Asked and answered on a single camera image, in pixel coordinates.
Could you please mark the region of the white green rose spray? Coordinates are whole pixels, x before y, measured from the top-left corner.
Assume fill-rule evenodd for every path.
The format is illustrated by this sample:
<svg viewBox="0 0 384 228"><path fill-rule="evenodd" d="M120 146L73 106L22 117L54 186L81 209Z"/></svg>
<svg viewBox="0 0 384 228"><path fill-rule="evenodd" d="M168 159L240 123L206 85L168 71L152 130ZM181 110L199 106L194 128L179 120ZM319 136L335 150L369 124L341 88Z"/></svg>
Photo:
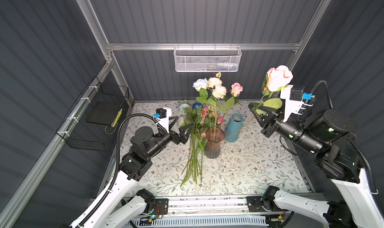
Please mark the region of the white green rose spray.
<svg viewBox="0 0 384 228"><path fill-rule="evenodd" d="M182 125L191 125L189 131L190 134L190 148L189 148L189 157L186 164L186 167L184 168L183 172L185 172L185 177L182 181L181 186L183 186L187 181L192 178L195 182L197 179L197 145L196 145L196 119L197 114L193 108L187 104L183 103L181 105L182 111L183 111L183 117L184 121Z"/></svg>

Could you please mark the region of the small pink flower spray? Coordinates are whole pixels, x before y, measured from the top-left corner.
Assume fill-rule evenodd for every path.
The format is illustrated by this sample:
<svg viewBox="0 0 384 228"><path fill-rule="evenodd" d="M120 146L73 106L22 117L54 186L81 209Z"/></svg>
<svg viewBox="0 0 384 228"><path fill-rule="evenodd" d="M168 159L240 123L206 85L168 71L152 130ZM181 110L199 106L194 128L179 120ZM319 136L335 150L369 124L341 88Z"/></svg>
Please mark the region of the small pink flower spray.
<svg viewBox="0 0 384 228"><path fill-rule="evenodd" d="M219 116L214 107L209 105L202 108L201 114L200 149L208 159L216 159L221 153L221 142L225 138L221 129L223 117Z"/></svg>

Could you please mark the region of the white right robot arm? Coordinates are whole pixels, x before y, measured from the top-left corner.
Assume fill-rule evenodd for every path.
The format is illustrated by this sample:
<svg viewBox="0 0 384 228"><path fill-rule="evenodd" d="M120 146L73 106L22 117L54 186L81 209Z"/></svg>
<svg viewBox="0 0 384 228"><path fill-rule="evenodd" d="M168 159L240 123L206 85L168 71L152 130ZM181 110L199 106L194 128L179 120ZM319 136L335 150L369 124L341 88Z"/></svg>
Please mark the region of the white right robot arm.
<svg viewBox="0 0 384 228"><path fill-rule="evenodd" d="M336 185L343 201L317 201L269 186L259 203L267 212L290 211L322 223L328 228L381 228L384 208L379 199L372 168L355 139L359 129L333 106L327 95L328 109L309 112L305 120L294 121L291 114L310 111L315 91L325 81L318 81L308 93L288 85L281 90L283 108L270 108L266 102L250 103L249 109L262 127L262 134L277 133L286 140L316 155L315 164Z"/></svg>

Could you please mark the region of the teal ceramic vase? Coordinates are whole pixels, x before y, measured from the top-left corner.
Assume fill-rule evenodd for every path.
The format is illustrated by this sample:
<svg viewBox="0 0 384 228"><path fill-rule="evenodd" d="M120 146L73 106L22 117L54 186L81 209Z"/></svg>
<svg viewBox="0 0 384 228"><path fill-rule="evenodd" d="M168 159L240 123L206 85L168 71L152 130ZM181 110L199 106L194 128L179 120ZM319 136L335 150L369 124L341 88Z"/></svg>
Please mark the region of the teal ceramic vase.
<svg viewBox="0 0 384 228"><path fill-rule="evenodd" d="M225 129L225 140L234 143L238 140L243 127L244 118L241 114L233 114Z"/></svg>

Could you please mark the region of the pink ribbed glass vase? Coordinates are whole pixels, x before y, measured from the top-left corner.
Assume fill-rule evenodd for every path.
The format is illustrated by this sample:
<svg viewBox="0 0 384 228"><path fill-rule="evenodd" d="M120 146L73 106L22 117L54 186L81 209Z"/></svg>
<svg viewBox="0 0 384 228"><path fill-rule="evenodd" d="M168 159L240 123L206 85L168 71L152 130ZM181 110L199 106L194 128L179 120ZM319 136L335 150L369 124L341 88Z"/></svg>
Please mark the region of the pink ribbed glass vase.
<svg viewBox="0 0 384 228"><path fill-rule="evenodd" d="M216 159L221 153L221 142L225 139L225 133L220 128L210 128L206 131L206 144L204 154L209 159Z"/></svg>

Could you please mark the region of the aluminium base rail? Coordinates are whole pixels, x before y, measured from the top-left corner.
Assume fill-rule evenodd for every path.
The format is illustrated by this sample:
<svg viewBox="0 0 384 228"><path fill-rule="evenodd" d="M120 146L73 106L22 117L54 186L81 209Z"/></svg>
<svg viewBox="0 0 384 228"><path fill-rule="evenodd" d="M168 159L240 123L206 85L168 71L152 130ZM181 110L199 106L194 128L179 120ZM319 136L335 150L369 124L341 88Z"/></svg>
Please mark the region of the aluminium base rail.
<svg viewBox="0 0 384 228"><path fill-rule="evenodd" d="M221 210L248 210L249 212L267 212L262 208L261 196L204 196L204 197L172 197L157 199L147 190L142 190L129 202L114 212L114 208L122 197L107 193L104 201L101 196L79 217L85 224L99 227L106 224L126 224L137 216L151 216L168 212L209 211L217 213Z"/></svg>

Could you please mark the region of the small pink rose stem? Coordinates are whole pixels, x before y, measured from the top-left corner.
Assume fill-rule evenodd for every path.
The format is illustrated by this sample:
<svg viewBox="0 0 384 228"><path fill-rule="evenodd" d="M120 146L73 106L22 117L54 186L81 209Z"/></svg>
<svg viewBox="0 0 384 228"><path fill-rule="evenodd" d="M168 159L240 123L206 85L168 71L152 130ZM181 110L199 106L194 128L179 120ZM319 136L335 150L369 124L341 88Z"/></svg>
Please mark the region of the small pink rose stem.
<svg viewBox="0 0 384 228"><path fill-rule="evenodd" d="M221 124L223 123L224 117L226 114L232 109L232 107L238 102L237 98L240 95L240 93L243 91L243 87L240 85L240 83L233 83L231 85L230 89L230 97L227 97L227 88L222 85L222 83L217 83L214 85L214 88L212 90L212 95L215 98L217 102L217 109L216 112L221 112L221 116L216 115L216 122L218 125L218 128L221 127Z"/></svg>

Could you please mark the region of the large pink rose stem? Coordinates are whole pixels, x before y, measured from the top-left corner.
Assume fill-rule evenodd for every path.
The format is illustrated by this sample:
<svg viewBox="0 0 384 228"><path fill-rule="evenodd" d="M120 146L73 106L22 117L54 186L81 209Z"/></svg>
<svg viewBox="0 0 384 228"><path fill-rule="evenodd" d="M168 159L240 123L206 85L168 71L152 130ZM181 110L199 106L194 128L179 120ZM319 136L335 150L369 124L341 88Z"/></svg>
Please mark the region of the large pink rose stem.
<svg viewBox="0 0 384 228"><path fill-rule="evenodd" d="M293 79L293 74L286 66L278 66L267 71L262 85L263 98L259 104L262 106L279 109L283 106L280 98L272 98L272 95L288 85Z"/></svg>

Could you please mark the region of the black book in basket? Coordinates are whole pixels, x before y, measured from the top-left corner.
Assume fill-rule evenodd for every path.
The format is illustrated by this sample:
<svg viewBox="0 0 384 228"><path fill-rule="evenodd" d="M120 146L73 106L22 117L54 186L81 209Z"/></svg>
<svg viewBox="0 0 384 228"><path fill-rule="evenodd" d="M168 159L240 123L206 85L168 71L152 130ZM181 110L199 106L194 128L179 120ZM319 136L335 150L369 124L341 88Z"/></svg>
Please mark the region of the black book in basket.
<svg viewBox="0 0 384 228"><path fill-rule="evenodd" d="M86 122L96 125L112 126L121 109L118 104L97 102L87 116Z"/></svg>

